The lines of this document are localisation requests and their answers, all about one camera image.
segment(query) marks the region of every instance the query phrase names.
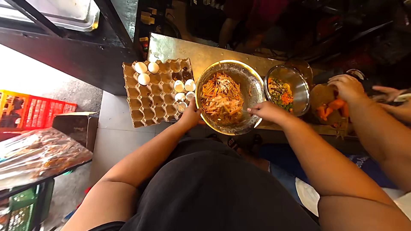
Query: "plastic bag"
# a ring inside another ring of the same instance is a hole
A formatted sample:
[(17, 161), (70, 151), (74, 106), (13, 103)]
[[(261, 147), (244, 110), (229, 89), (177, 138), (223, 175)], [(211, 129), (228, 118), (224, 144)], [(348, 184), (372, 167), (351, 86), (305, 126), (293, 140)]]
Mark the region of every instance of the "plastic bag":
[(91, 158), (91, 151), (54, 128), (24, 133), (0, 142), (0, 190), (36, 182)]

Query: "metal tray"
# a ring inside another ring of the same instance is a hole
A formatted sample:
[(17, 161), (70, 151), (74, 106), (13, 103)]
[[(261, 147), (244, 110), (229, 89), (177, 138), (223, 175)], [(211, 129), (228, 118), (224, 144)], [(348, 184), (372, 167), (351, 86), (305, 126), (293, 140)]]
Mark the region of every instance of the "metal tray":
[[(92, 31), (98, 27), (100, 9), (93, 0), (27, 0), (56, 26), (78, 31)], [(0, 0), (0, 17), (33, 22)]]

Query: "hand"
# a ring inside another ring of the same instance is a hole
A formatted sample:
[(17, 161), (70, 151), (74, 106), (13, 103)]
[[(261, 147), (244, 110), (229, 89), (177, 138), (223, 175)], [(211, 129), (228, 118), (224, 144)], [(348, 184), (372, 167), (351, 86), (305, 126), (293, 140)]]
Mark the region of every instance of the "hand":
[(176, 124), (183, 126), (188, 131), (198, 124), (201, 112), (201, 109), (197, 109), (196, 100), (193, 98)]
[(338, 88), (338, 95), (347, 103), (367, 97), (361, 83), (347, 74), (336, 75), (330, 78), (328, 85), (336, 86)]
[(384, 94), (376, 95), (372, 99), (376, 102), (391, 102), (394, 101), (400, 94), (407, 91), (405, 90), (397, 90), (395, 88), (383, 87), (383, 86), (372, 86), (372, 89), (380, 91)]
[(391, 106), (388, 104), (378, 104), (384, 110), (394, 115), (397, 119), (411, 122), (411, 101), (405, 102), (401, 106)]
[(264, 101), (253, 108), (247, 108), (247, 111), (250, 114), (261, 117), (263, 120), (274, 122), (280, 126), (290, 118), (294, 118), (293, 115), (270, 101)]

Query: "grated vegetable mixture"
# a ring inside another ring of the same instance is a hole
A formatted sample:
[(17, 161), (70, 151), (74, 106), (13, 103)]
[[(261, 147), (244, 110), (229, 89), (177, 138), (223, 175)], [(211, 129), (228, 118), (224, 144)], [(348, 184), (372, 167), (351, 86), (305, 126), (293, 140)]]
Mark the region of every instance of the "grated vegetable mixture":
[(224, 72), (215, 74), (203, 85), (201, 105), (215, 122), (238, 123), (243, 104), (240, 85)]

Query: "person's right hand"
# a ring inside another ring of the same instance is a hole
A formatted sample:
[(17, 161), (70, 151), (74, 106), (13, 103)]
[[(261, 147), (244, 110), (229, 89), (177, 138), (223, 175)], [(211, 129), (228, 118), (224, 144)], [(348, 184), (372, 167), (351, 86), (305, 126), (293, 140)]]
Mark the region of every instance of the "person's right hand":
[(362, 84), (350, 75), (341, 74), (331, 77), (328, 80), (328, 85), (336, 86), (338, 89), (338, 95), (347, 103), (355, 102), (356, 100), (362, 98), (367, 98)]
[(394, 101), (395, 98), (397, 98), (400, 94), (407, 91), (407, 89), (397, 90), (395, 88), (389, 88), (389, 87), (383, 87), (383, 86), (372, 86), (372, 89), (384, 93), (384, 94), (381, 94), (381, 95), (376, 95), (372, 98), (376, 102), (381, 102), (381, 101), (391, 102), (391, 101)]
[(183, 130), (188, 131), (198, 124), (199, 119), (201, 118), (201, 112), (202, 109), (198, 109), (196, 106), (195, 98), (192, 98), (181, 118), (175, 124), (182, 126)]
[(250, 114), (261, 117), (263, 120), (274, 122), (280, 126), (290, 118), (294, 118), (293, 115), (270, 101), (264, 101), (253, 108), (247, 108), (247, 111)]

